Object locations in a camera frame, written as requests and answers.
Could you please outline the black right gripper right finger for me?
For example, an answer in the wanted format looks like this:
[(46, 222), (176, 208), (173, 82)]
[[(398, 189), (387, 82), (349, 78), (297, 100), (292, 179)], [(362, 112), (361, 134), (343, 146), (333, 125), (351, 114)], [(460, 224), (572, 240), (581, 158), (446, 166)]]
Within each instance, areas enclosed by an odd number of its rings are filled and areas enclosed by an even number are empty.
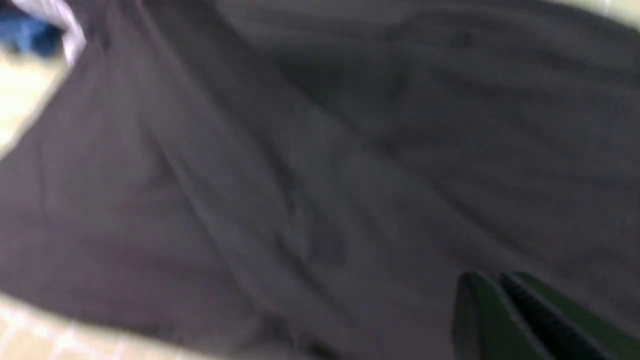
[(533, 334), (557, 360), (638, 360), (639, 339), (545, 282), (503, 273), (506, 291)]

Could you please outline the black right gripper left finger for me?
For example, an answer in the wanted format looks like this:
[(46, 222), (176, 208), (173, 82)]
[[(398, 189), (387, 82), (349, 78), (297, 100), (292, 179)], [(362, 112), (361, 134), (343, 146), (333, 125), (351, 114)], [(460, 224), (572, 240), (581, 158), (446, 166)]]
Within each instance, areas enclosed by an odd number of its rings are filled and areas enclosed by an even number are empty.
[(551, 358), (506, 292), (478, 272), (457, 281), (451, 338), (456, 360)]

